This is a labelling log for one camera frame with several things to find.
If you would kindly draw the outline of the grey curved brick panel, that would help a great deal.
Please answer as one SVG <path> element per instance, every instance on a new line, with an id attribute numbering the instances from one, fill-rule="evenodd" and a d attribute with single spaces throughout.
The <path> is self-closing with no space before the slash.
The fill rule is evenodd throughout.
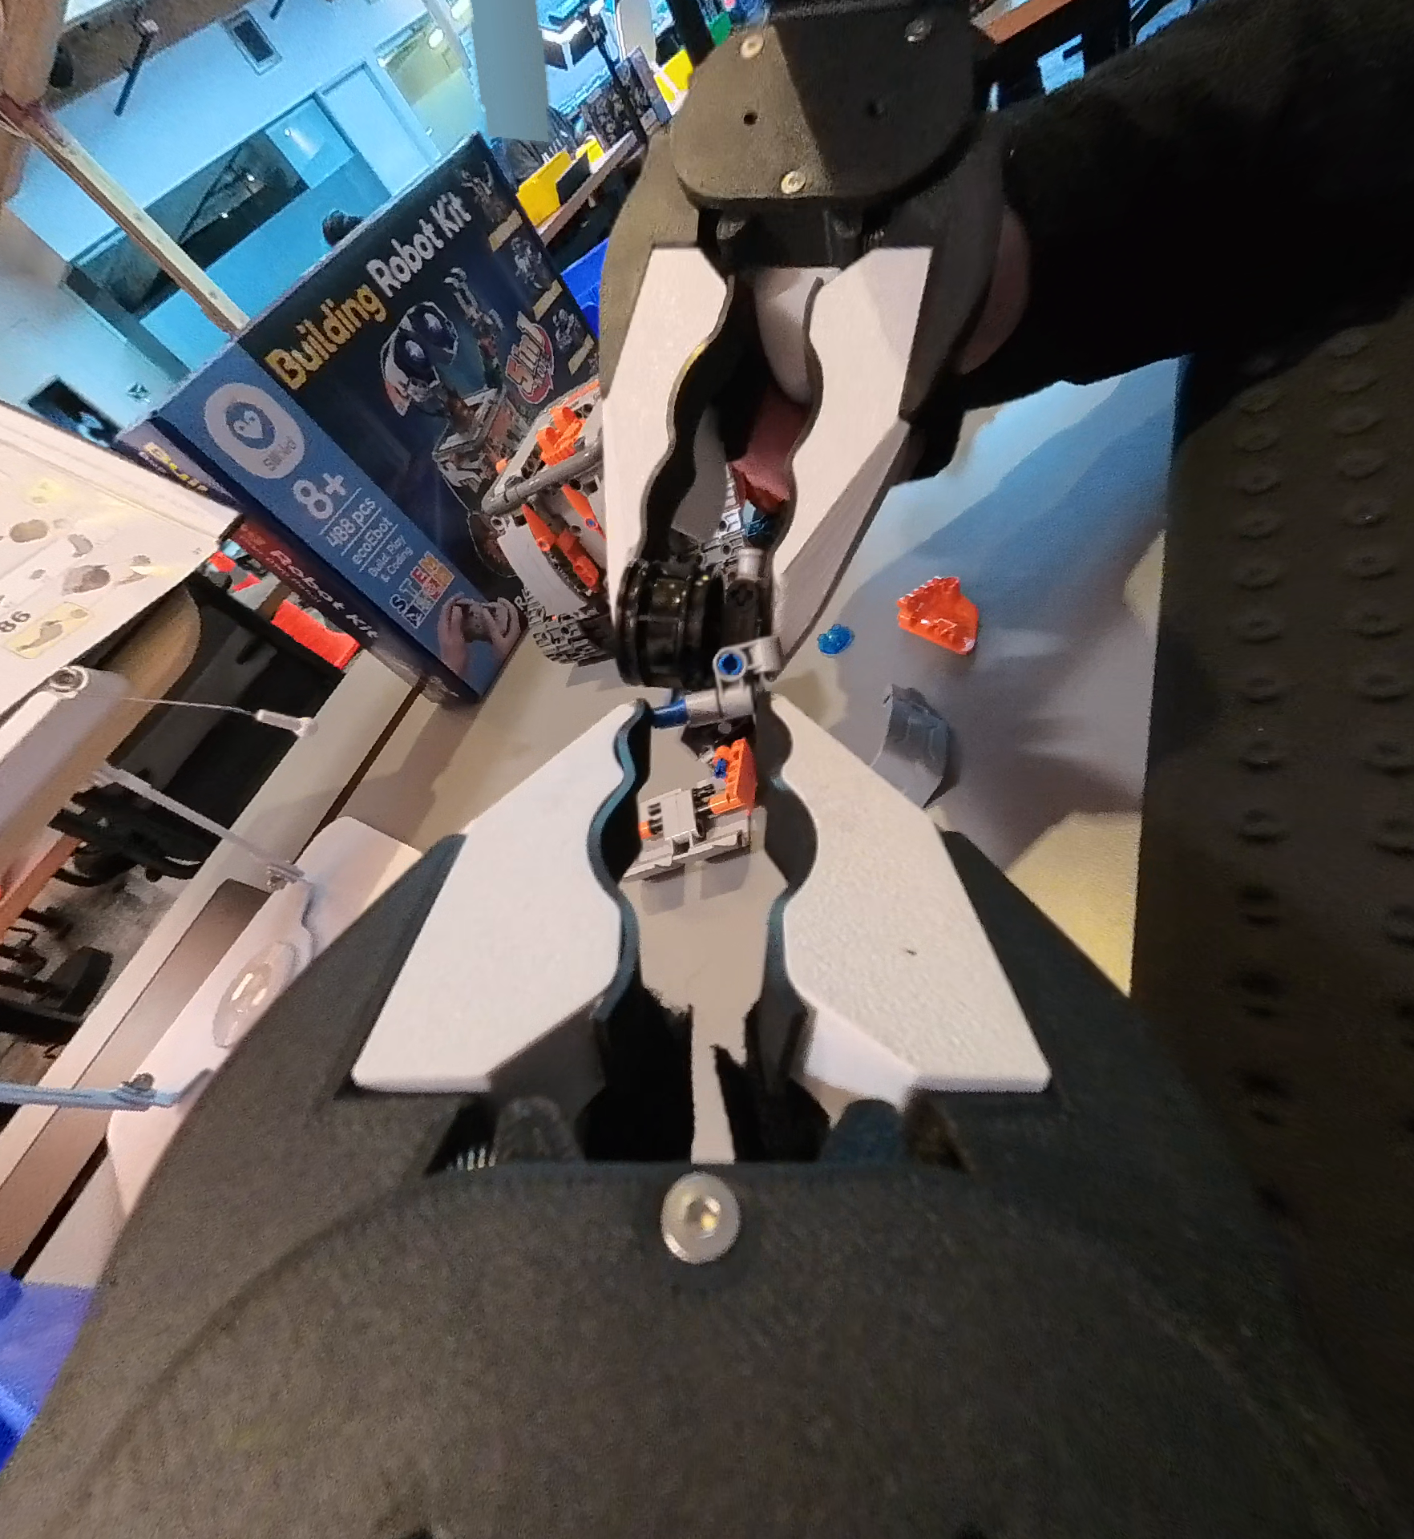
<path id="1" fill-rule="evenodd" d="M 888 685 L 882 732 L 868 768 L 916 808 L 933 808 L 955 785 L 959 766 L 962 750 L 950 719 L 921 691 Z"/>

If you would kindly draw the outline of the black toy wheel hub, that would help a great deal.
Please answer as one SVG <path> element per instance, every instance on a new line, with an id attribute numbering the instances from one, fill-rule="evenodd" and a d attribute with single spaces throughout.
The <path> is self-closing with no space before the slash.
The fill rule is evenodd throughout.
<path id="1" fill-rule="evenodd" d="M 767 551 L 741 545 L 727 564 L 701 557 L 636 560 L 615 622 L 620 680 L 637 688 L 716 691 L 719 723 L 757 717 L 783 674 L 774 635 Z"/>

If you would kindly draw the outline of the blue toy kit box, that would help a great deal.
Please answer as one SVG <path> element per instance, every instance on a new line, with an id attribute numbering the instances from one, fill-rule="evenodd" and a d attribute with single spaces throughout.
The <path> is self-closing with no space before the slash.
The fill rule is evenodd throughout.
<path id="1" fill-rule="evenodd" d="M 526 629 L 481 506 L 597 333 L 481 135 L 357 222 L 118 433 L 362 651 L 480 701 Z"/>

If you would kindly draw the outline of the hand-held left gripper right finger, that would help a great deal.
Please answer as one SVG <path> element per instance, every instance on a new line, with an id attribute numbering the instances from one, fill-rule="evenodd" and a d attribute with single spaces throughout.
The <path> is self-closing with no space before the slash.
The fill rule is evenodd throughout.
<path id="1" fill-rule="evenodd" d="M 843 1095 L 1043 1092 L 1050 1065 L 943 833 L 784 700 L 761 700 L 771 973 L 792 1072 Z"/>

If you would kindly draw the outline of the open instruction booklet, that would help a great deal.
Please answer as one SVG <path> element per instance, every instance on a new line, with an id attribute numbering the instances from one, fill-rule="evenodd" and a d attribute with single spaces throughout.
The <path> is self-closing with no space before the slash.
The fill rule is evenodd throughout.
<path id="1" fill-rule="evenodd" d="M 0 402 L 0 723 L 216 551 L 236 515 Z"/>

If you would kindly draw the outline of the black dimpled mat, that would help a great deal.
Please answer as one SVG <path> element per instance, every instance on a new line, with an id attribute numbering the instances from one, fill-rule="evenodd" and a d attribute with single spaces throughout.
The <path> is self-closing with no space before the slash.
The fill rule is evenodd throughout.
<path id="1" fill-rule="evenodd" d="M 1183 366 L 1133 1000 L 1414 1523 L 1414 290 Z"/>

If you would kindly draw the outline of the yellow plastic bin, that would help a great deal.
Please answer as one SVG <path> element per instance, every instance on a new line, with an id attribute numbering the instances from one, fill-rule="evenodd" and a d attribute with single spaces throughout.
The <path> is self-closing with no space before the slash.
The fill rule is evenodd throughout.
<path id="1" fill-rule="evenodd" d="M 604 147 L 594 140 L 584 140 L 578 151 L 556 151 L 519 189 L 519 206 L 535 225 L 553 220 L 604 158 Z"/>

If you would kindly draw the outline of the orange brick piece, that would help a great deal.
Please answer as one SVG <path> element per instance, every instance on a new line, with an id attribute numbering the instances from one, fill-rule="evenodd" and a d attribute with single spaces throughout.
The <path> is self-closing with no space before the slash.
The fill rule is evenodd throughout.
<path id="1" fill-rule="evenodd" d="M 959 574 L 936 574 L 897 599 L 897 626 L 959 658 L 975 651 L 978 623 L 978 607 Z"/>

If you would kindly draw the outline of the person's right hand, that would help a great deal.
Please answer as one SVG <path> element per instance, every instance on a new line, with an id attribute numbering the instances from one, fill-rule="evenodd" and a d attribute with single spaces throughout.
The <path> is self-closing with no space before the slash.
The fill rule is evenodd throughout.
<path id="1" fill-rule="evenodd" d="M 969 334 L 953 356 L 959 375 L 981 369 L 1018 329 L 1031 295 L 1031 244 L 1012 207 L 1001 213 L 996 267 Z"/>

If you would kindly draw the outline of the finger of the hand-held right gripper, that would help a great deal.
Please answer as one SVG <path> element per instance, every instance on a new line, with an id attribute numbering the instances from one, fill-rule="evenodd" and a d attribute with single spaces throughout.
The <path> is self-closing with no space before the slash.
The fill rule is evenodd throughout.
<path id="1" fill-rule="evenodd" d="M 771 271 L 771 372 L 809 407 L 792 515 L 771 554 L 783 658 L 816 629 L 908 444 L 901 415 L 930 248 L 875 248 L 848 270 Z"/>
<path id="2" fill-rule="evenodd" d="M 721 320 L 727 281 L 701 248 L 652 251 L 620 363 L 604 388 L 605 589 L 620 593 L 647 535 L 647 489 L 673 447 L 679 384 Z"/>

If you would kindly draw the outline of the person's right forearm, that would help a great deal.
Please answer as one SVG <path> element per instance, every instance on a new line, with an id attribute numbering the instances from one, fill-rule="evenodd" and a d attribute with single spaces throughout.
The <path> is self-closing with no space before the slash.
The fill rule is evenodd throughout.
<path id="1" fill-rule="evenodd" d="M 1204 2 L 998 127 L 1024 304 L 969 407 L 1414 283 L 1414 2 Z"/>

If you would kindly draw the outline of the tracked toy brick robot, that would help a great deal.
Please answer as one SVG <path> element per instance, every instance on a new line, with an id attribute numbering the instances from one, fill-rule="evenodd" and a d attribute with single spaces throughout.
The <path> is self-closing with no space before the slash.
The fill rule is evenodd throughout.
<path id="1" fill-rule="evenodd" d="M 605 586 L 601 384 L 553 399 L 481 501 L 494 542 L 523 584 L 526 626 L 553 665 L 615 655 Z"/>

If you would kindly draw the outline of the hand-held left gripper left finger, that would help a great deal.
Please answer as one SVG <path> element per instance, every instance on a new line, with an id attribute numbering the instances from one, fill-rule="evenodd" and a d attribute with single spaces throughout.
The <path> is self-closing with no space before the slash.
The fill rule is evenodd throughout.
<path id="1" fill-rule="evenodd" d="M 447 844 L 428 919 L 351 1065 L 392 1095 L 597 1097 L 594 1010 L 637 960 L 604 817 L 637 783 L 624 701 Z"/>

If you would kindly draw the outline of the grey orange axle assembly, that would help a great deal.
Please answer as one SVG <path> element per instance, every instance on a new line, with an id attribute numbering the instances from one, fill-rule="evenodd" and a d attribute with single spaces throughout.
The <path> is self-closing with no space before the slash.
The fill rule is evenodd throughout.
<path id="1" fill-rule="evenodd" d="M 757 753 L 747 736 L 721 743 L 705 756 L 692 785 L 641 802 L 641 851 L 628 880 L 659 880 L 708 860 L 747 856 L 757 822 Z"/>

